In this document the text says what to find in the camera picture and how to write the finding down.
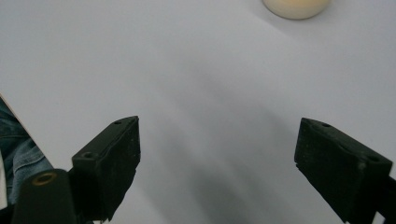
white surface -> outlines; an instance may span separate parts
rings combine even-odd
[[[4,172],[3,156],[0,152],[0,209],[7,207],[7,186]]]
[[[2,1],[0,92],[64,169],[111,121],[140,117],[114,223],[341,223],[295,167],[300,118],[396,161],[395,11],[333,0],[288,21],[261,0]]]

denim jeans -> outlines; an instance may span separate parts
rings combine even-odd
[[[6,175],[7,203],[15,204],[23,180],[52,169],[52,166],[1,99],[0,150]]]

